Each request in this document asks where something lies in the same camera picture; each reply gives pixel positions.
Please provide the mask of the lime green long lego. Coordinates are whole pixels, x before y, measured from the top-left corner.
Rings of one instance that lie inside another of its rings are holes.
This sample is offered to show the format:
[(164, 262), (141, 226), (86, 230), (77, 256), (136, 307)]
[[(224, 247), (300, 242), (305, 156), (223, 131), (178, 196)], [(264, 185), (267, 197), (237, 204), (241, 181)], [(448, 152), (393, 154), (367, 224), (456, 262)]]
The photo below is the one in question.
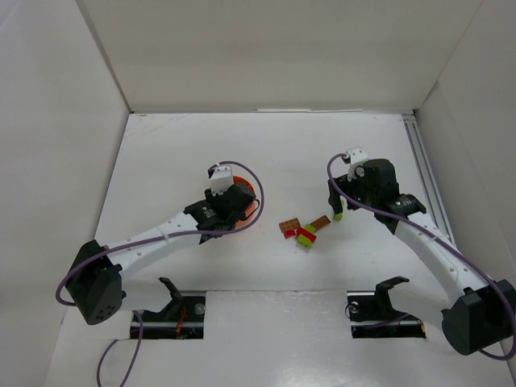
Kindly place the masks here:
[(343, 218), (343, 212), (346, 209), (347, 203), (343, 198), (335, 199), (332, 204), (333, 219), (335, 222), (339, 222)]

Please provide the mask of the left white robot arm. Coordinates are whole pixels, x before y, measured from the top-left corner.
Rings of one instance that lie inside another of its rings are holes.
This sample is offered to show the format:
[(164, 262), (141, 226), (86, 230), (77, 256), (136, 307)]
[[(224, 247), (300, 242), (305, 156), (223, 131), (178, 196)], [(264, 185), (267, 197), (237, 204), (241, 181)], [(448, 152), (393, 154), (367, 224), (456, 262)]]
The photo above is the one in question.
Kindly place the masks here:
[(90, 326), (103, 323), (120, 310), (142, 310), (171, 318), (182, 308), (183, 297), (169, 278), (159, 276), (166, 293), (153, 300), (146, 299), (142, 290), (130, 289), (129, 280), (174, 252), (235, 232), (236, 224), (248, 221), (259, 205), (255, 192), (242, 182), (221, 194), (207, 189), (204, 199), (123, 245), (110, 248), (95, 239), (83, 244), (64, 287)]

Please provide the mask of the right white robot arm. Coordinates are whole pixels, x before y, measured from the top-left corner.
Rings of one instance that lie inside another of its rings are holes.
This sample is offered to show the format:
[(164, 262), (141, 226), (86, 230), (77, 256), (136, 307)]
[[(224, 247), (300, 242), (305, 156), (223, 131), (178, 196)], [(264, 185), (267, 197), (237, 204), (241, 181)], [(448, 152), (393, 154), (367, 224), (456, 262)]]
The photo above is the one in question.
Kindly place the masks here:
[(347, 173), (328, 177), (328, 202), (336, 218), (344, 210), (363, 209), (402, 241), (427, 267), (444, 291), (432, 298), (409, 287), (409, 279), (393, 277), (376, 285), (372, 306), (359, 320), (389, 320), (408, 314), (438, 327), (463, 356), (479, 352), (497, 360), (487, 347), (515, 337), (515, 288), (495, 281), (464, 256), (441, 232), (426, 207), (412, 194), (401, 193), (393, 164), (371, 159), (359, 148), (337, 154)]

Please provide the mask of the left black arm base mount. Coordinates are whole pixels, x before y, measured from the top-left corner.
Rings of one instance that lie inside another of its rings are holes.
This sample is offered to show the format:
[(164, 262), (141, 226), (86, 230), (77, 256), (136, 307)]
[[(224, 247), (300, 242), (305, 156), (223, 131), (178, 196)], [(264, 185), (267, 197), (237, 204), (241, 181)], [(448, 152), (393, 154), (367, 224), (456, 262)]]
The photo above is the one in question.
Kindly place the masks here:
[(133, 339), (204, 337), (206, 292), (179, 290), (167, 277), (133, 283), (123, 300), (123, 309), (139, 313), (131, 318), (130, 337)]

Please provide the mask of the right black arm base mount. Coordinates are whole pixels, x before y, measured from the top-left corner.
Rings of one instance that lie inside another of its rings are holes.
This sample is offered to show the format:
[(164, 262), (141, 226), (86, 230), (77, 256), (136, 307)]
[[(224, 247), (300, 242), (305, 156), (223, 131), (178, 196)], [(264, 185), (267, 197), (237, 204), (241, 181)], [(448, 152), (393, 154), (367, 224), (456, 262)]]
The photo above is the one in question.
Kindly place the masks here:
[(353, 339), (426, 339), (421, 320), (392, 307), (389, 291), (409, 280), (393, 277), (376, 284), (374, 290), (347, 291), (344, 308)]

